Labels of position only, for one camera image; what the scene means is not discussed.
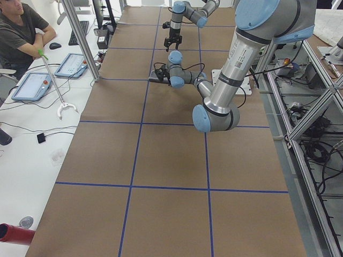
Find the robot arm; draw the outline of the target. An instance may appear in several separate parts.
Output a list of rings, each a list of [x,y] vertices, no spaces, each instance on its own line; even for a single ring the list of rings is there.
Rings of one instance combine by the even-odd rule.
[[[166,64],[151,73],[150,80],[174,88],[193,84],[203,98],[194,107],[192,120],[200,132],[227,131],[240,120],[232,103],[260,49],[270,44],[297,42],[312,36],[316,1],[239,1],[235,11],[236,38],[215,85],[204,73],[181,66],[178,50],[171,51]]]
[[[203,28],[209,16],[220,6],[220,1],[208,0],[203,1],[205,5],[199,10],[196,10],[188,1],[175,1],[171,8],[171,19],[162,24],[163,29],[169,29],[169,36],[164,40],[166,52],[170,46],[175,44],[175,49],[182,43],[181,27],[183,18],[187,18],[190,24],[196,25],[198,28]]]

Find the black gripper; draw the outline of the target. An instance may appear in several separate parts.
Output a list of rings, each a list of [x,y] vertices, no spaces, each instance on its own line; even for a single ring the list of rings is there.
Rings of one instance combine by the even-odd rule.
[[[167,68],[163,68],[163,71],[165,74],[164,80],[158,81],[158,82],[162,83],[162,84],[167,84],[168,86],[171,86],[169,70]]]
[[[172,44],[175,44],[175,49],[178,50],[179,45],[182,43],[182,35],[180,34],[181,29],[175,29],[170,27],[169,28],[169,37],[165,38],[164,40],[164,47],[166,48],[166,52],[169,51],[169,47]]]

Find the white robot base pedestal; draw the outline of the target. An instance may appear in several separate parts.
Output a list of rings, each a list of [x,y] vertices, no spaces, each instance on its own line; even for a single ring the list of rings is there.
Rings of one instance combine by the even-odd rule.
[[[239,82],[236,79],[231,79],[231,78],[226,77],[224,75],[220,79],[221,73],[222,73],[222,70],[220,70],[220,69],[214,69],[211,71],[213,86],[215,86],[218,83],[218,81],[219,82],[230,82],[234,86],[239,86],[237,88],[236,95],[244,95],[244,94],[251,95],[252,94],[252,90],[251,90],[251,86],[250,86],[250,80],[248,77],[245,77],[243,79],[243,81]]]

